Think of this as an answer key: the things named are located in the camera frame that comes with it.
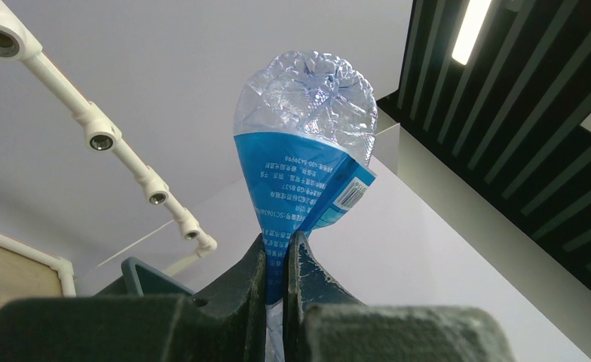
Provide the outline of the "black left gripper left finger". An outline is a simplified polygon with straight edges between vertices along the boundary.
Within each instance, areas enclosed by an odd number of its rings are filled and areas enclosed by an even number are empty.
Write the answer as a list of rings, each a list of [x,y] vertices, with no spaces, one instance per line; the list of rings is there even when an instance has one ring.
[[[265,248],[196,294],[30,298],[0,308],[0,361],[262,361]]]

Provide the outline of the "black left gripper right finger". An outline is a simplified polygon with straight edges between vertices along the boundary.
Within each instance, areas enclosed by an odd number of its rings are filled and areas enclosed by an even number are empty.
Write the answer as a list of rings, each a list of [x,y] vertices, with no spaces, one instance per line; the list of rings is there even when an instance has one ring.
[[[470,306],[368,306],[315,259],[304,232],[285,262],[287,361],[513,361],[507,337]]]

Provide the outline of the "blue label water bottle front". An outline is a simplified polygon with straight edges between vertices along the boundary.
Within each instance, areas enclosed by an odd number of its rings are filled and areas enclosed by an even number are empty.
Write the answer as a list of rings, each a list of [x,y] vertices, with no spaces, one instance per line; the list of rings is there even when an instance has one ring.
[[[364,196],[377,121],[371,84],[333,54],[288,51],[243,87],[234,142],[265,247],[269,361],[285,360],[292,235],[336,223]]]

